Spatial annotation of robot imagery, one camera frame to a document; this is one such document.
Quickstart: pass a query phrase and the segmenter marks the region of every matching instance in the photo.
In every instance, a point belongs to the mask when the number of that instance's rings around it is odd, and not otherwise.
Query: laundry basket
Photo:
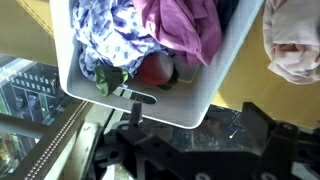
[[[114,94],[103,97],[95,83],[81,73],[79,42],[72,28],[74,3],[75,0],[50,0],[61,87],[75,98],[129,112],[135,100]],[[155,104],[143,104],[143,116],[188,129],[200,125],[262,3],[263,0],[239,1],[212,64],[201,66],[191,83],[179,81],[165,91],[137,78],[130,82],[129,89],[156,99]]]

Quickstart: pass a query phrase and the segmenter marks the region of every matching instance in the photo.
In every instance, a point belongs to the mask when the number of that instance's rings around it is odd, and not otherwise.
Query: blue floral fabric
[[[164,51],[143,28],[131,0],[79,0],[73,25],[82,43],[80,68],[92,81],[97,65],[120,67],[133,76],[144,56]]]

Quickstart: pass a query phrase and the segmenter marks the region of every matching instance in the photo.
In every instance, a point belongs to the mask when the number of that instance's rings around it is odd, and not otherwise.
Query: green fabric
[[[126,70],[110,66],[96,66],[96,85],[103,96],[108,96],[122,83],[128,80],[129,73]]]

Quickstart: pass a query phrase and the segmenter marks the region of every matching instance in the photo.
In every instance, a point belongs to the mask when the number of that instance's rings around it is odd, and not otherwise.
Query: pink fabric
[[[222,43],[217,0],[133,0],[143,26],[160,44],[209,65]]]
[[[320,80],[320,0],[267,0],[263,15],[269,69],[295,84]]]

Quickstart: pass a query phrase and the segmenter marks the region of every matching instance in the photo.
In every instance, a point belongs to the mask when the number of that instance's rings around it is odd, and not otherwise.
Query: clothing
[[[80,67],[92,81],[96,65],[120,67],[133,76],[143,56],[164,49],[143,28],[131,0],[79,0],[73,25],[84,44]]]
[[[103,96],[113,93],[117,87],[128,80],[129,73],[121,68],[110,66],[96,66],[96,85]]]
[[[132,0],[143,27],[188,64],[210,65],[222,43],[217,0]]]
[[[219,0],[217,12],[222,32],[225,32],[229,21],[239,4],[239,0]]]
[[[295,84],[320,80],[320,1],[267,0],[263,15],[269,69]]]

